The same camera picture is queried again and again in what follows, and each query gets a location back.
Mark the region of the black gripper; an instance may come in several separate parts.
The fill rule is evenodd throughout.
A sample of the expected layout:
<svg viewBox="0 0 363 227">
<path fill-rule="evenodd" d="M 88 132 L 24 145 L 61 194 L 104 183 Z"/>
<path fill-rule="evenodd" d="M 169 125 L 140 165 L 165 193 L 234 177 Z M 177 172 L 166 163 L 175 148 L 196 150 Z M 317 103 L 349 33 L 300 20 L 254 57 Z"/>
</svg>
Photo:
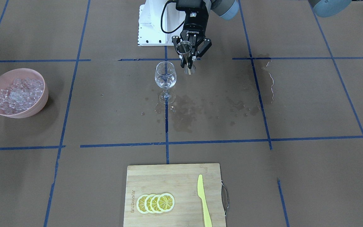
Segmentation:
<svg viewBox="0 0 363 227">
<path fill-rule="evenodd" d="M 181 58 L 181 67 L 190 69 L 190 43 L 193 61 L 200 60 L 212 46 L 209 38 L 205 37 L 209 13 L 206 9 L 187 9 L 183 29 L 180 35 L 173 36 L 172 42 Z"/>
</svg>

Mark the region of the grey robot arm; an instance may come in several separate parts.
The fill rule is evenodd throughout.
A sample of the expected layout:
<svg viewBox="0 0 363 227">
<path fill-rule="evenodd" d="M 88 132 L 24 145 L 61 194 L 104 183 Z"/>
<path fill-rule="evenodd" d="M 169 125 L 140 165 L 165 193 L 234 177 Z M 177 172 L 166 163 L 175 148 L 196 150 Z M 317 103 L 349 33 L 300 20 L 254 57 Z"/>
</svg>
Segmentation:
<svg viewBox="0 0 363 227">
<path fill-rule="evenodd" d="M 181 57 L 181 67 L 193 70 L 193 62 L 201 58 L 212 46 L 211 40 L 205 34 L 210 11 L 224 20 L 233 19 L 239 10 L 238 1 L 169 0 L 163 9 L 165 10 L 170 3 L 175 3 L 175 9 L 185 13 L 185 19 L 178 26 L 182 28 L 180 35 L 172 37 L 173 46 Z"/>
</svg>

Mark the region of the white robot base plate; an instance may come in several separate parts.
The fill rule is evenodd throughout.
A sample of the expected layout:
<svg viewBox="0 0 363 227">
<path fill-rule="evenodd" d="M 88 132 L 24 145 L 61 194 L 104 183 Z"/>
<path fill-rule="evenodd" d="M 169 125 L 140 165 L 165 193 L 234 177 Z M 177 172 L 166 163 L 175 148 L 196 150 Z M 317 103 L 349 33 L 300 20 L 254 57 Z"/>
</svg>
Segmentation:
<svg viewBox="0 0 363 227">
<path fill-rule="evenodd" d="M 173 37 L 181 37 L 187 14 L 176 3 L 147 0 L 139 8 L 138 46 L 174 46 Z"/>
</svg>

